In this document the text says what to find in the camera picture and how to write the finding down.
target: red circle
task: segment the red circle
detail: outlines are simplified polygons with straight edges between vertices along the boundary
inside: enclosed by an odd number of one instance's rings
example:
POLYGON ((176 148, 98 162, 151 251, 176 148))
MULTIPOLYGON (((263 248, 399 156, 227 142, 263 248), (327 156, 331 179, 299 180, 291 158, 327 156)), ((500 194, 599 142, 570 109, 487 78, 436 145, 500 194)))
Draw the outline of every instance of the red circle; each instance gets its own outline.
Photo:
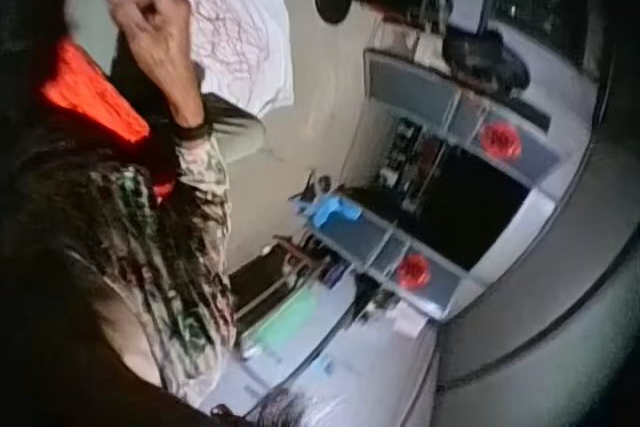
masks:
POLYGON ((494 159, 516 159, 522 154, 518 129, 508 122, 494 122, 480 132, 480 145, 494 159))
POLYGON ((431 279, 429 261, 420 254, 407 255, 396 270, 398 284, 408 290, 427 285, 431 279))

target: white sheet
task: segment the white sheet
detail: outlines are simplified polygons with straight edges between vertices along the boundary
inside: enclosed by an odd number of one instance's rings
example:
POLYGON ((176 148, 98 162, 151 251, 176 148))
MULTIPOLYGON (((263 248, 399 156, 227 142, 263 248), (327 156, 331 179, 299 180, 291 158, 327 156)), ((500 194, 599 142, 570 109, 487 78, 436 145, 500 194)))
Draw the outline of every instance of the white sheet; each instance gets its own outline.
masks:
POLYGON ((189 0, 192 58, 215 92, 262 117, 293 104, 289 15, 284 0, 189 0))

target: black wristband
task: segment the black wristband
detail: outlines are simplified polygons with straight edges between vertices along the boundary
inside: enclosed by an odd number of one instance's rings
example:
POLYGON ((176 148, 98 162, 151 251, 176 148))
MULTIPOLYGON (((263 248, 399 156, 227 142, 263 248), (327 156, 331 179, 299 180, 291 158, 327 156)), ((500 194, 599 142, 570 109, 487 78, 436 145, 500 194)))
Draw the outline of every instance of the black wristband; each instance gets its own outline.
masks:
POLYGON ((211 125, 206 118, 195 127, 182 127, 175 122, 172 122, 172 126, 174 137, 182 142, 204 139, 211 134, 211 125))

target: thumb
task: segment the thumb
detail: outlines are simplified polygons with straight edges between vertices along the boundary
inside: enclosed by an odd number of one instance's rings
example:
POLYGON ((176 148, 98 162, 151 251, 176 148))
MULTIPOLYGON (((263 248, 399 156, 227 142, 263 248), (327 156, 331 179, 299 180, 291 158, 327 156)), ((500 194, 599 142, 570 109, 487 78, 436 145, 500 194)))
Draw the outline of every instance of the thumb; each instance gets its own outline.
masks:
POLYGON ((133 0, 107 0, 107 2, 113 21, 124 32, 129 42, 149 32, 151 27, 133 0))

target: hand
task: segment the hand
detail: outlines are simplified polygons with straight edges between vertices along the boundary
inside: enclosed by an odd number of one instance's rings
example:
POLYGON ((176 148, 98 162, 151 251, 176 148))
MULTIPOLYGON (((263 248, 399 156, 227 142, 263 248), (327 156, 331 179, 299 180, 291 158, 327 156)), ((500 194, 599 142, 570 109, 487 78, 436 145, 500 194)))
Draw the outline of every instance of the hand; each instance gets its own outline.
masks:
POLYGON ((188 0, 107 0, 140 69, 166 96, 174 121, 195 127, 204 110, 193 64, 188 0))

